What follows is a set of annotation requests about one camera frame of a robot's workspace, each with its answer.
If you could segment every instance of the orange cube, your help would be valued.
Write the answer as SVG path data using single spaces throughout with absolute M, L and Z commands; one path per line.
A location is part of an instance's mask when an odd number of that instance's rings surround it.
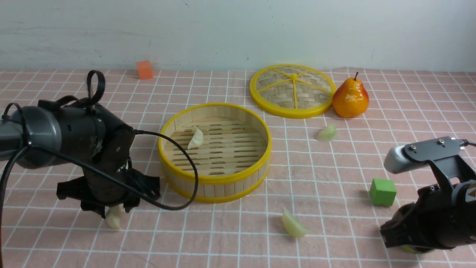
M 152 72 L 152 65 L 150 64 L 150 61 L 138 62 L 137 71 L 139 72 L 140 80 L 154 78 L 154 74 Z

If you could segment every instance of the green cube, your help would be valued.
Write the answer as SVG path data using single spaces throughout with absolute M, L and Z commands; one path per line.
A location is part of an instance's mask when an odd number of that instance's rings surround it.
M 374 178 L 370 187 L 370 199 L 375 206 L 392 206 L 397 188 L 392 180 Z

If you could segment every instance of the yellow rim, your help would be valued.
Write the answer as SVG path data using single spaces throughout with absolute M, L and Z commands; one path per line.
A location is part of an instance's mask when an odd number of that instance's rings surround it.
M 234 107 L 234 108 L 237 108 L 237 109 L 241 109 L 241 110 L 243 110 L 247 113 L 250 113 L 257 120 L 259 120 L 259 122 L 265 127 L 266 135 L 268 136 L 268 146 L 267 146 L 266 151 L 264 152 L 263 156 L 258 161 L 256 161 L 256 163 L 254 163 L 252 166 L 250 166 L 249 168 L 247 168 L 245 170 L 242 170 L 240 172 L 234 173 L 234 174 L 224 175 L 224 176 L 199 175 L 198 176 L 199 183 L 200 184 L 207 184 L 207 185 L 234 183 L 234 182 L 242 180 L 243 178 L 249 177 L 252 174 L 254 174 L 255 172 L 257 172 L 266 163 L 266 161 L 269 159 L 269 157 L 271 155 L 272 140 L 271 140 L 271 132 L 269 131 L 268 126 L 265 124 L 263 119 L 261 119 L 261 117 L 259 117 L 257 114 L 255 114 L 251 110 L 248 110 L 248 109 L 243 108 L 241 106 L 238 106 L 238 105 L 235 105 L 235 104 L 230 104 L 230 103 L 205 103 L 205 104 L 196 105 L 196 106 L 190 107 L 188 109 L 185 109 L 182 112 L 173 116 L 164 125 L 164 127 L 162 128 L 160 133 L 164 134 L 167 127 L 171 123 L 173 123 L 174 120 L 177 117 L 181 116 L 182 114 L 188 113 L 188 112 L 193 111 L 195 109 L 198 109 L 200 107 L 208 107 L 208 106 L 230 106 L 230 107 Z M 195 175 L 193 173 L 186 172 L 186 171 L 176 167 L 175 165 L 173 165 L 167 159 L 167 157 L 164 154 L 164 151 L 162 150 L 162 140 L 163 140 L 163 138 L 159 138 L 159 141 L 158 141 L 158 144 L 157 144 L 157 147 L 158 147 L 158 150 L 159 150 L 159 155 L 160 155 L 160 158 L 162 160 L 162 163 L 167 166 L 168 170 L 173 175 L 179 176 L 182 179 L 188 180 L 190 182 L 195 182 Z
M 249 195 L 250 193 L 252 193 L 254 190 L 256 190 L 256 188 L 258 188 L 262 183 L 263 181 L 265 180 L 266 176 L 268 175 L 268 171 L 269 171 L 269 167 L 266 169 L 266 171 L 264 172 L 263 176 L 259 179 L 259 181 L 257 183 L 255 183 L 252 187 L 250 187 L 248 190 L 246 191 L 243 191 L 237 195 L 234 195 L 234 196 L 227 196 L 227 197 L 204 197 L 204 196 L 196 196 L 195 197 L 195 201 L 199 201 L 199 202 L 202 202 L 202 203 L 209 203 L 209 204 L 215 204 L 215 203 L 226 203 L 226 202 L 231 202 L 231 201 L 235 201 L 235 200 L 238 200 L 242 197 L 245 197 L 247 195 Z M 182 189 L 178 188 L 173 182 L 171 182 L 166 176 L 165 176 L 165 180 L 167 181 L 167 183 L 169 184 L 170 188 L 172 188 L 172 190 L 174 190 L 177 194 L 181 195 L 182 197 L 184 198 L 191 198 L 192 197 L 192 194 L 189 194 L 187 192 L 184 192 Z
M 262 75 L 264 72 L 266 71 L 270 71 L 272 70 L 273 68 L 277 68 L 277 67 L 284 67 L 284 66 L 289 66 L 289 67 L 296 67 L 296 68 L 302 68 L 302 69 L 306 69 L 306 71 L 304 72 L 301 72 L 297 75 L 297 77 L 299 78 L 299 76 L 307 73 L 307 72 L 315 72 L 315 73 L 318 73 L 319 75 L 321 75 L 322 77 L 324 77 L 324 79 L 329 83 L 330 85 L 330 88 L 331 88 L 331 92 L 329 92 L 329 95 L 330 97 L 324 102 L 322 103 L 321 105 L 317 106 L 317 107 L 313 107 L 313 108 L 307 108 L 307 109 L 297 109 L 297 98 L 296 98 L 296 83 L 293 81 L 293 89 L 294 89 L 294 95 L 295 95 L 295 98 L 294 98 L 294 101 L 295 101 L 295 108 L 294 109 L 289 109 L 289 108 L 283 108 L 283 107 L 279 107 L 277 105 L 274 105 L 274 104 L 271 104 L 269 103 L 268 101 L 266 101 L 265 99 L 263 99 L 261 97 L 261 95 L 259 94 L 260 91 L 268 88 L 268 87 L 271 87 L 273 85 L 270 85 L 264 89 L 261 89 L 261 90 L 256 90 L 256 80 L 258 79 L 258 77 L 260 75 Z M 289 79 L 286 79 L 286 80 L 283 80 L 281 82 L 287 82 L 289 80 L 291 80 L 290 76 L 288 74 L 285 74 L 283 72 L 280 72 L 278 70 L 272 70 L 272 71 L 275 71 L 275 72 L 279 72 L 281 73 L 282 75 L 284 76 L 287 76 L 289 77 Z M 297 80 L 298 82 L 302 82 L 304 84 L 309 84 L 309 83 L 306 83 L 305 81 L 302 81 L 302 80 Z M 327 90 L 324 90 L 320 87 L 317 87 L 315 85 L 312 85 L 311 86 L 313 87 L 316 87 L 317 89 L 319 90 L 322 90 L 322 91 L 325 91 L 325 92 L 328 92 Z M 309 67 L 306 67 L 306 66 L 302 66 L 302 65 L 296 65 L 296 64 L 278 64 L 278 65 L 273 65 L 273 66 L 270 66 L 270 67 L 267 67 L 265 69 L 262 69 L 261 71 L 257 72 L 253 78 L 251 79 L 251 82 L 250 82 L 250 93 L 251 93 L 251 98 L 253 98 L 253 100 L 255 101 L 256 105 L 258 105 L 261 109 L 263 109 L 264 111 L 270 113 L 270 114 L 273 114 L 273 115 L 276 115 L 276 116 L 280 116 L 280 117 L 285 117 L 285 118 L 292 118 L 292 119 L 304 119 L 304 118 L 310 118 L 310 117 L 314 117 L 314 116 L 318 116 L 320 114 L 323 114 L 325 113 L 326 111 L 328 111 L 331 107 L 332 107 L 332 96 L 334 95 L 334 93 L 336 92 L 337 88 L 336 88 L 336 85 L 334 84 L 334 82 L 332 81 L 332 79 L 330 79 L 327 75 L 325 75 L 324 73 L 318 71 L 318 70 L 315 70 L 315 69 L 312 69 L 312 68 L 309 68 Z

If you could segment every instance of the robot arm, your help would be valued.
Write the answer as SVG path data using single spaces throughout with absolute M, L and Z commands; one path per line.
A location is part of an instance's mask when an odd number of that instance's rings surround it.
M 95 74 L 98 89 L 93 95 L 90 84 Z M 129 212 L 139 205 L 141 199 L 170 210 L 188 206 L 196 191 L 184 206 L 169 207 L 156 203 L 160 198 L 159 178 L 135 170 L 129 156 L 137 134 L 152 134 L 176 146 L 178 144 L 157 133 L 134 130 L 100 105 L 98 101 L 105 87 L 101 72 L 90 71 L 87 82 L 88 97 L 81 100 L 65 96 L 57 101 L 40 100 L 37 106 L 21 108 L 15 105 L 17 110 L 12 116 L 7 115 L 12 106 L 9 105 L 0 124 L 0 161 L 8 160 L 29 144 L 31 148 L 16 161 L 23 168 L 38 169 L 66 163 L 79 165 L 84 176 L 58 183 L 57 197 L 79 200 L 82 210 L 95 212 L 103 218 L 105 207 L 123 204 Z
M 469 144 L 474 145 L 442 137 L 389 151 L 384 162 L 386 170 L 399 174 L 429 166 L 437 183 L 419 189 L 415 203 L 400 207 L 380 227 L 386 247 L 406 246 L 413 252 L 425 253 L 476 242 L 476 223 L 472 221 L 476 212 L 476 173 L 459 155 Z M 451 178 L 458 178 L 460 183 L 453 185 Z

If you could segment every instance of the pear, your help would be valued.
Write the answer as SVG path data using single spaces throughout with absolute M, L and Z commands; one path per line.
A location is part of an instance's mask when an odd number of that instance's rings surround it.
M 368 108 L 368 93 L 357 75 L 347 78 L 332 96 L 332 106 L 340 117 L 356 117 Z

